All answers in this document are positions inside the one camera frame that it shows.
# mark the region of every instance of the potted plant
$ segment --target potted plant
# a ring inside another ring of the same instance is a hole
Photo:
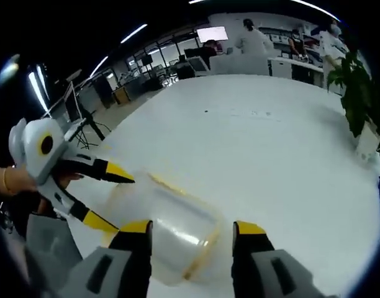
[[[328,88],[331,84],[345,87],[341,103],[350,131],[355,138],[359,137],[357,150],[370,151],[373,147],[372,153],[380,153],[380,88],[356,53],[348,52],[342,58],[341,67],[329,73],[327,84]]]

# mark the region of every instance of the ceiling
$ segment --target ceiling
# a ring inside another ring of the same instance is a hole
[[[193,5],[188,0],[121,2],[98,2],[77,8],[62,2],[45,7],[26,4],[1,8],[0,67],[4,59],[20,53],[28,63],[45,63],[50,80],[64,79],[78,69],[86,77],[106,55],[106,63],[112,63],[165,32],[206,20],[213,13],[265,11],[314,23],[325,17],[289,0],[208,0]],[[338,4],[328,5],[334,1],[308,2],[331,12],[344,11]],[[120,45],[125,36],[144,23],[148,24],[146,29]]]

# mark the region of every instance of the office room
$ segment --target office room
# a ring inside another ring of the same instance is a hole
[[[380,297],[380,47],[359,14],[26,9],[0,29],[0,296]]]

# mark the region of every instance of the white tabletop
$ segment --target white tabletop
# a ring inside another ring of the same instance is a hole
[[[268,58],[268,60],[275,60],[275,61],[279,61],[279,62],[286,62],[286,63],[290,63],[290,64],[294,64],[294,65],[299,65],[299,66],[306,67],[310,70],[314,70],[318,73],[323,73],[323,70],[321,67],[317,67],[313,64],[306,63],[306,62],[297,61],[295,59],[289,59],[289,58],[283,58],[283,57],[274,57],[274,58]]]
[[[340,98],[289,79],[220,75],[186,79],[150,99],[95,153],[146,169],[214,205],[229,222],[261,225],[325,294],[346,292],[380,237],[377,175],[355,158]],[[96,212],[112,183],[74,181]],[[109,214],[101,214],[112,222]],[[70,220],[83,256],[100,232]],[[234,297],[230,282],[166,287],[148,297]]]

